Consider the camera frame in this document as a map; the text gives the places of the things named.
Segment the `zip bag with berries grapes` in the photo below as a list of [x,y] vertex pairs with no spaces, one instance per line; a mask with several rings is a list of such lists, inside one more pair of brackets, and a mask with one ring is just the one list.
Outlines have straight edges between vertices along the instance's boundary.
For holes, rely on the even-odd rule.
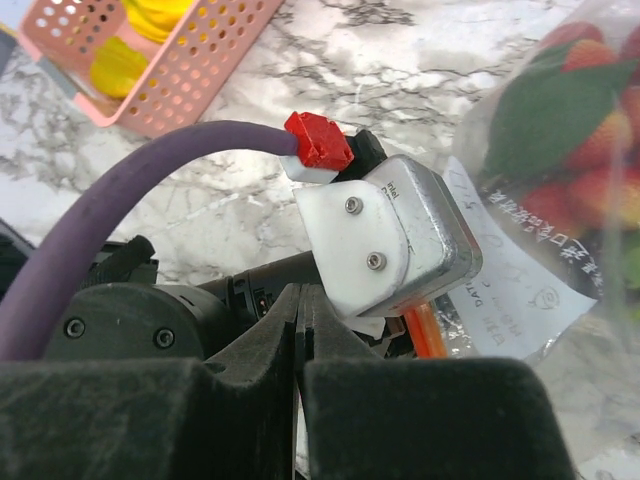
[[427,68],[480,98],[435,167],[478,275],[439,298],[435,356],[527,362],[582,479],[639,475],[639,5],[424,1]]

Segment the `yellow fake banana bunch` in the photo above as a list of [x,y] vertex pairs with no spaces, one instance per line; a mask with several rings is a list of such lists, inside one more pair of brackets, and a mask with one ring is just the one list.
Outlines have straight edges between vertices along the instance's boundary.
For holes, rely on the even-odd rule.
[[192,0],[121,0],[133,30],[155,43],[164,43]]

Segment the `yellow green fake starfruit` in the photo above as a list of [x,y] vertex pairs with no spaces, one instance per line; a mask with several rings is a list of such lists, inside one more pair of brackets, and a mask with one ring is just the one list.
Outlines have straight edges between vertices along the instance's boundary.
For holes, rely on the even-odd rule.
[[95,50],[89,79],[100,93],[122,100],[128,96],[149,65],[148,59],[120,37],[111,36]]

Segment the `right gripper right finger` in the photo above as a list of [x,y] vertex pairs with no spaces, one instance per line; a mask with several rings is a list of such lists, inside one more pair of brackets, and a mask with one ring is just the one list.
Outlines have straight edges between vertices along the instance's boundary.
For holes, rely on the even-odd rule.
[[541,380],[501,358],[385,360],[301,291],[302,401],[315,479],[571,479]]

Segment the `red fake berry bunch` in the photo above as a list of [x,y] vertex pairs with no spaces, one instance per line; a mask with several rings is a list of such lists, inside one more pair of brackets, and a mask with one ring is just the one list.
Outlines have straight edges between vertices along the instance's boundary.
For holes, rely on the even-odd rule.
[[571,142],[554,165],[562,179],[528,193],[524,208],[576,239],[603,229],[607,215],[625,231],[638,230],[639,31],[613,50],[596,25],[572,22],[549,33],[540,48],[559,56],[556,77],[568,119],[553,130]]

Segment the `pink plastic basket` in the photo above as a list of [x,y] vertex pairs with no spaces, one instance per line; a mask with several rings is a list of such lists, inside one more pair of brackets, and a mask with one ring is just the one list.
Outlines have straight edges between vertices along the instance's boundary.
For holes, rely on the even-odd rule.
[[[118,1],[35,1],[21,46],[95,125],[157,137],[195,123],[278,10],[277,1],[195,1],[163,44],[138,35]],[[129,95],[97,91],[96,49],[117,36],[149,61]]]

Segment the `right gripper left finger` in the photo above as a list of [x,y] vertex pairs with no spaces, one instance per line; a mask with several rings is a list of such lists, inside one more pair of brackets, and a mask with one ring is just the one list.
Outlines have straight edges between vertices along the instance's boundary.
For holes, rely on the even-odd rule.
[[300,289],[206,361],[12,362],[5,479],[290,479]]

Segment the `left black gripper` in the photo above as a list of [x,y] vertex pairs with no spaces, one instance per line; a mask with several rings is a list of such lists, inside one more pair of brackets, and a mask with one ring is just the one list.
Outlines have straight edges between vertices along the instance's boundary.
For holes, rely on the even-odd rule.
[[1,303],[4,361],[197,358],[271,363],[294,349],[294,285],[317,285],[305,252],[198,286],[128,281],[150,259],[141,236],[103,262],[91,239],[46,240]]

